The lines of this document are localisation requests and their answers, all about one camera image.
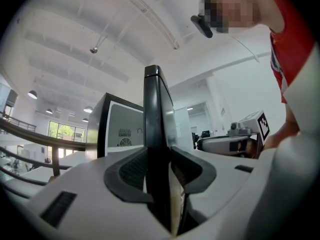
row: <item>shirt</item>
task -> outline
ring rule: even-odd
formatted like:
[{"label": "shirt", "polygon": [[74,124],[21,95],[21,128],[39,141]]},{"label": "shirt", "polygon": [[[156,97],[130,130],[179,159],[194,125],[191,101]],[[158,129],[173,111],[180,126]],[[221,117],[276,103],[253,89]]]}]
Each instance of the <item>shirt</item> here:
[{"label": "shirt", "polygon": [[283,93],[304,66],[316,41],[290,0],[274,1],[282,14],[284,30],[271,31],[271,68],[281,90],[281,102],[286,104]]}]

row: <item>black railing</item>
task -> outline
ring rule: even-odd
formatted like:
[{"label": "black railing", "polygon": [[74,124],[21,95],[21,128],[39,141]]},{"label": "black railing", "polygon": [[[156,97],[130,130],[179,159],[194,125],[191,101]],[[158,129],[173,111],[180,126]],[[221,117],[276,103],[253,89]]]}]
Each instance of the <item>black railing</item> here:
[{"label": "black railing", "polygon": [[[68,168],[71,167],[71,166],[66,166],[66,165],[59,165],[59,148],[72,149],[72,150],[77,150],[77,151],[85,151],[86,150],[86,144],[83,142],[70,141],[70,140],[64,140],[64,139],[58,139],[58,138],[45,136],[45,135],[33,132],[30,129],[24,129],[18,125],[12,124],[11,121],[6,120],[5,118],[0,119],[0,129],[2,129],[6,133],[12,134],[12,135],[17,136],[19,138],[22,138],[26,141],[30,141],[30,142],[33,142],[36,144],[52,147],[52,164],[36,161],[33,159],[29,159],[29,158],[20,156],[18,154],[14,154],[14,153],[6,150],[3,147],[0,147],[0,152],[6,154],[6,156],[8,156],[8,157],[13,157],[18,160],[24,161],[26,163],[33,164],[35,166],[52,168],[54,177],[57,177],[60,175],[60,170],[67,170]],[[2,168],[1,166],[0,166],[0,171],[15,178],[15,179],[18,179],[20,181],[24,181],[27,183],[40,185],[40,186],[45,186],[47,184],[47,182],[44,182],[44,181],[34,180],[34,179],[30,179],[30,178],[16,175],[15,173],[8,171],[8,170]],[[5,184],[3,184],[3,187],[7,191],[9,191],[15,195],[18,195],[23,198],[29,198],[27,195],[19,192],[18,190],[12,189],[11,187],[8,187]]]},{"label": "black railing", "polygon": [[13,124],[15,126],[18,126],[18,127],[21,127],[23,129],[26,129],[28,131],[31,131],[31,132],[35,132],[36,131],[36,126],[33,125],[33,124],[30,124],[30,123],[27,123],[27,122],[24,122],[24,121],[21,121],[19,119],[16,119],[12,116],[9,116],[5,113],[2,113],[0,111],[0,115],[2,115],[2,119],[9,122],[10,124]]}]

